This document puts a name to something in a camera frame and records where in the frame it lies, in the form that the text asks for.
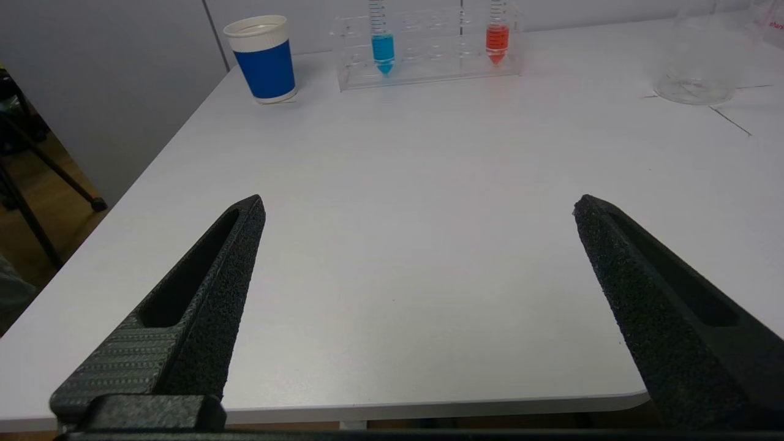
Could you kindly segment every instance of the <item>white table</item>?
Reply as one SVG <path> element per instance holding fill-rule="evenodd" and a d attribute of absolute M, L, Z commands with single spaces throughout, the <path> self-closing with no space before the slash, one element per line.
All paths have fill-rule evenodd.
<path fill-rule="evenodd" d="M 296 102 L 234 69 L 0 339 L 0 430 L 51 392 L 232 202 L 267 208 L 230 422 L 619 410 L 645 387 L 572 205 L 613 202 L 784 335 L 784 53 L 721 107 L 651 95 L 666 22 L 530 34 L 522 77 Z"/>

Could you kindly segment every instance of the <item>wooden floor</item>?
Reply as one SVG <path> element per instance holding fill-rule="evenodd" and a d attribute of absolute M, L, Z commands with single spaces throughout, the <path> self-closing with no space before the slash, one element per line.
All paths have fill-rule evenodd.
<path fill-rule="evenodd" d="M 76 181 L 92 194 L 97 195 L 82 171 L 53 136 L 50 135 L 41 146 Z M 3 161 L 60 255 L 64 260 L 69 258 L 101 222 L 106 212 L 94 213 L 84 199 L 30 152 L 4 158 Z M 49 263 L 18 210 L 9 212 L 0 207 L 0 253 L 16 267 L 25 280 L 38 287 L 39 291 L 56 274 L 55 268 Z M 0 327 L 0 335 L 3 332 L 4 329 Z M 661 424 L 658 413 L 650 403 L 622 412 L 450 418 L 427 423 L 437 427 L 457 429 L 651 428 Z M 422 421 L 414 420 L 368 423 L 369 429 L 377 430 L 422 427 Z M 229 428 L 262 431 L 332 431 L 337 430 L 339 424 L 325 422 L 243 425 Z M 50 441 L 55 436 L 55 432 L 0 433 L 0 441 Z"/>
<path fill-rule="evenodd" d="M 93 195 L 95 188 L 66 153 L 60 142 L 49 135 L 39 147 Z M 107 211 L 94 213 L 89 202 L 30 151 L 1 158 L 27 204 L 46 231 L 63 260 L 67 260 L 93 232 Z M 19 210 L 0 206 L 0 254 L 40 292 L 56 274 L 43 249 Z M 0 336 L 19 314 L 0 317 Z"/>

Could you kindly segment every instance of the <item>metal leg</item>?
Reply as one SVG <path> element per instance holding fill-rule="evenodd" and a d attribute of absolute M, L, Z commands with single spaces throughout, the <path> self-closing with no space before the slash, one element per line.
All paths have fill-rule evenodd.
<path fill-rule="evenodd" d="M 11 180 L 11 175 L 8 174 L 8 170 L 6 170 L 5 166 L 2 164 L 2 160 L 0 160 L 0 180 L 5 184 L 5 188 L 8 190 L 11 199 L 16 203 L 16 206 L 19 208 L 19 211 L 22 213 L 22 217 L 24 217 L 27 224 L 30 225 L 30 229 L 33 231 L 35 238 L 38 239 L 38 242 L 49 257 L 49 260 L 52 261 L 52 264 L 57 267 L 57 269 L 62 268 L 63 261 L 60 259 L 60 255 L 57 254 L 57 250 L 55 250 L 54 245 L 52 245 L 52 242 L 46 235 L 46 231 L 44 231 L 41 224 L 38 223 L 38 219 L 35 218 L 33 210 L 30 210 L 30 206 L 27 204 L 27 201 L 24 200 L 24 196 L 22 196 L 19 188 L 17 188 Z"/>
<path fill-rule="evenodd" d="M 46 155 L 35 142 L 27 136 L 27 134 L 19 129 L 8 117 L 4 114 L 0 113 L 0 122 L 4 123 L 9 129 L 11 129 L 26 145 L 30 150 L 38 156 L 50 169 L 57 173 L 57 176 L 61 177 L 68 185 L 71 186 L 78 194 L 82 196 L 87 202 L 90 202 L 90 206 L 93 208 L 93 211 L 99 212 L 104 211 L 107 208 L 105 201 L 102 198 L 93 198 L 87 190 L 85 190 L 78 182 L 74 180 L 68 173 L 65 173 L 65 170 L 61 169 L 60 166 L 57 165 L 49 156 Z"/>

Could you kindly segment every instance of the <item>blue paper cup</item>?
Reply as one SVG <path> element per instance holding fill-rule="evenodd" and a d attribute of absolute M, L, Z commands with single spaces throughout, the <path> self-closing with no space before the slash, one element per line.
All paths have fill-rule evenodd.
<path fill-rule="evenodd" d="M 284 16 L 255 16 L 223 29 L 253 96 L 274 104 L 296 95 L 292 50 Z"/>

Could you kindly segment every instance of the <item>black stand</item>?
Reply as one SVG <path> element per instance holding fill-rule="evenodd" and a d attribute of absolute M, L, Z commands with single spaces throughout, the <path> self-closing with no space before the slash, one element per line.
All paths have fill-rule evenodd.
<path fill-rule="evenodd" d="M 63 178 L 63 180 L 71 186 L 79 195 L 82 196 L 87 202 L 90 202 L 90 206 L 93 208 L 93 211 L 100 212 L 104 211 L 107 208 L 106 203 L 101 198 L 93 198 L 78 182 L 74 180 L 68 173 L 65 173 L 65 170 L 61 169 L 60 166 L 57 165 L 49 156 L 46 155 L 35 142 L 30 139 L 30 137 L 16 124 L 11 121 L 6 115 L 0 112 L 0 133 L 7 133 L 8 137 L 13 137 L 17 139 L 20 143 L 24 144 L 25 147 L 29 148 L 39 159 L 41 159 L 50 169 L 57 173 L 57 176 Z M 49 260 L 52 261 L 52 264 L 57 267 L 58 269 L 63 267 L 63 261 L 60 258 L 60 255 L 57 254 L 57 250 L 55 250 L 54 245 L 52 245 L 52 241 L 49 240 L 49 237 L 46 235 L 46 232 L 39 224 L 38 219 L 35 217 L 35 214 L 32 210 L 30 210 L 30 206 L 27 204 L 27 201 L 24 199 L 22 192 L 19 191 L 19 188 L 14 184 L 13 180 L 11 179 L 11 175 L 8 173 L 8 170 L 2 165 L 2 161 L 0 161 L 0 183 L 2 183 L 5 190 L 8 192 L 8 197 L 11 199 L 13 205 L 19 208 L 19 211 L 22 213 L 24 220 L 30 225 L 30 229 L 35 234 L 35 238 L 38 239 L 38 242 L 41 243 L 41 247 L 46 252 L 46 256 L 49 257 Z"/>

